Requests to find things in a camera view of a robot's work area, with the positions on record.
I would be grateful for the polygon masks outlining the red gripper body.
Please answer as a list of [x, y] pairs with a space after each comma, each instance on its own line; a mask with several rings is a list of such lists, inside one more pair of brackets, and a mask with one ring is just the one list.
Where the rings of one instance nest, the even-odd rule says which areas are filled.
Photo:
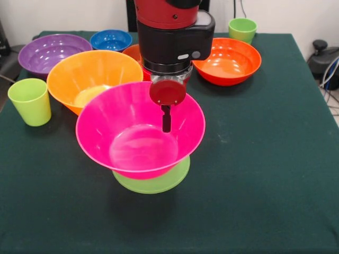
[[161, 80], [150, 85], [149, 95], [158, 105], [177, 105], [185, 99], [186, 84], [174, 80]]

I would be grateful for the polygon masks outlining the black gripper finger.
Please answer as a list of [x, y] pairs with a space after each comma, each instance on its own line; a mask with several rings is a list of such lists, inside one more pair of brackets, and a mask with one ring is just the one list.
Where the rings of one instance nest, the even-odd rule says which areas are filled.
[[161, 105], [163, 111], [162, 116], [162, 131], [169, 133], [171, 131], [171, 107], [169, 105]]

